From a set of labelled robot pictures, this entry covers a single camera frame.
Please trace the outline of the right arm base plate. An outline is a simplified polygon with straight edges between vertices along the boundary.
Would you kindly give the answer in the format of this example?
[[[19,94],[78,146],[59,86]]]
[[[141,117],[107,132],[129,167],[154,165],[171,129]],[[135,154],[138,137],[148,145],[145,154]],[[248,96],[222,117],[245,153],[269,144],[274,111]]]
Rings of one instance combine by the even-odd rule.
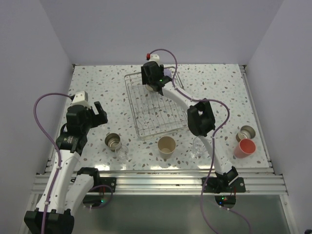
[[[218,181],[216,177],[208,178],[208,181],[205,182],[206,177],[201,178],[202,185],[204,185],[204,193],[245,193],[246,187],[245,182],[242,177],[238,177],[233,183],[230,185],[222,185],[221,182]]]

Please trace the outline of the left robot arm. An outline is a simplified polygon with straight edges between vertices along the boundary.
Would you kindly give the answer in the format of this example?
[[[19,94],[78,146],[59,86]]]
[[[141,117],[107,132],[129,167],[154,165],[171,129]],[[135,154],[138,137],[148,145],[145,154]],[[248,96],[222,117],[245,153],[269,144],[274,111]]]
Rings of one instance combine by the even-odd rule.
[[[24,222],[33,234],[70,234],[74,228],[74,212],[89,191],[101,187],[96,168],[81,168],[71,186],[75,166],[79,161],[90,129],[108,122],[100,102],[94,103],[98,113],[81,104],[67,109],[66,123],[55,145],[57,152],[41,199],[33,211],[27,211]]]

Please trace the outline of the lavender plastic cup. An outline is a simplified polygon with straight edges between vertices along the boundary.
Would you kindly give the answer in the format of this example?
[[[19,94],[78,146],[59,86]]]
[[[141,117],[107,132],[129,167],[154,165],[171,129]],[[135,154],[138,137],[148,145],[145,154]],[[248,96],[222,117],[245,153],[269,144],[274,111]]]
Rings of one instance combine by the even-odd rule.
[[[172,78],[172,73],[169,69],[164,69],[164,76],[168,76],[170,78]]]

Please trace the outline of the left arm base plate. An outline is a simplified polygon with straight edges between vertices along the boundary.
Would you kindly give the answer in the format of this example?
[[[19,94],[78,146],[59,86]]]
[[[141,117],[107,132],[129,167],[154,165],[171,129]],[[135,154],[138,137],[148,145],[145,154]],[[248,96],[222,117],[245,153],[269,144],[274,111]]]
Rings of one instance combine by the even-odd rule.
[[[75,179],[71,179],[71,182],[69,192],[74,195],[86,195],[89,192],[114,193],[116,187],[115,177],[100,178],[81,174],[76,176]]]

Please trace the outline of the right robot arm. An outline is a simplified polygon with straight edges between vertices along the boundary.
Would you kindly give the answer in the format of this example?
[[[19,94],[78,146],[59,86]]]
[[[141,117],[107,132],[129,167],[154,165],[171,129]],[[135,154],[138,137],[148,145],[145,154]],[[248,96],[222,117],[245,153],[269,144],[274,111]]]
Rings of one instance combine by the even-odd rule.
[[[238,178],[236,168],[227,161],[224,154],[215,149],[215,135],[226,124],[230,117],[229,108],[221,101],[215,99],[197,99],[191,97],[180,87],[176,86],[175,78],[164,74],[164,66],[155,61],[149,61],[141,66],[142,84],[149,85],[153,91],[171,99],[187,112],[187,122],[190,132],[198,137],[212,159],[211,166],[215,169],[218,188],[229,191]],[[224,106],[227,110],[225,121],[216,127],[211,102]]]

